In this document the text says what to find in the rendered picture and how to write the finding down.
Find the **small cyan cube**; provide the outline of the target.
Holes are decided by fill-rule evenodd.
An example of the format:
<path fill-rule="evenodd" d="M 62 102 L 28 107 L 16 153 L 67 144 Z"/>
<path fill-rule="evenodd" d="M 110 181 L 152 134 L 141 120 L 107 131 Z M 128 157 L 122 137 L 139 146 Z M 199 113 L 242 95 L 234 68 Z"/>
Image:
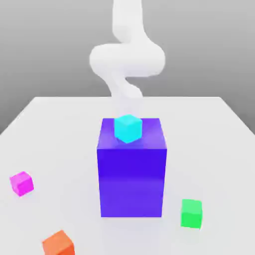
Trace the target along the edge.
<path fill-rule="evenodd" d="M 142 119 L 133 115 L 124 115 L 114 119 L 114 135 L 125 143 L 131 143 L 142 137 Z"/>

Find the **small green cube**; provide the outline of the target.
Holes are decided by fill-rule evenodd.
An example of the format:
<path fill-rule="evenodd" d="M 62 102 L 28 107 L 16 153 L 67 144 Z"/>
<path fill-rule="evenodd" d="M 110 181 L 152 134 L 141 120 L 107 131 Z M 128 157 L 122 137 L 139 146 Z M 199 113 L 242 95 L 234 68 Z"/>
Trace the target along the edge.
<path fill-rule="evenodd" d="M 202 202 L 200 200 L 183 199 L 181 206 L 181 226 L 200 229 L 202 219 Z"/>

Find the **small magenta cube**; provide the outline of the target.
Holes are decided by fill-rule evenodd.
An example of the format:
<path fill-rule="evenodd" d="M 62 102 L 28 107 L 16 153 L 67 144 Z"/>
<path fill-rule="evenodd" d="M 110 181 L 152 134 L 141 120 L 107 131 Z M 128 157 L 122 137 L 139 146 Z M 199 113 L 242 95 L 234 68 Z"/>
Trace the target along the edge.
<path fill-rule="evenodd" d="M 16 193 L 19 197 L 31 192 L 34 190 L 33 180 L 31 176 L 22 171 L 12 177 L 9 178 L 12 190 Z"/>

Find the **small orange cube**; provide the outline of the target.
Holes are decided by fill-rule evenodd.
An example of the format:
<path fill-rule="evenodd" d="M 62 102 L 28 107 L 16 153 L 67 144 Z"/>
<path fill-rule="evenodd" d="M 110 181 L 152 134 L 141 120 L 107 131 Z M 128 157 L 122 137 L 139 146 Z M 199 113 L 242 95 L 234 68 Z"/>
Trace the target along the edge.
<path fill-rule="evenodd" d="M 75 255 L 72 240 L 60 230 L 42 242 L 45 255 Z"/>

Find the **large purple box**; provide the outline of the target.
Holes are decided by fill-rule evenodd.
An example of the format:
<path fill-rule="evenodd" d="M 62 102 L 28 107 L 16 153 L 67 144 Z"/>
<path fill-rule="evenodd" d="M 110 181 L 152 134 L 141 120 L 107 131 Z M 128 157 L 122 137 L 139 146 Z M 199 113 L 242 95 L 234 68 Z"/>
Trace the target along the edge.
<path fill-rule="evenodd" d="M 124 143 L 114 136 L 114 120 L 102 120 L 97 163 L 104 218 L 162 215 L 167 145 L 160 119 L 142 121 L 142 137 Z"/>

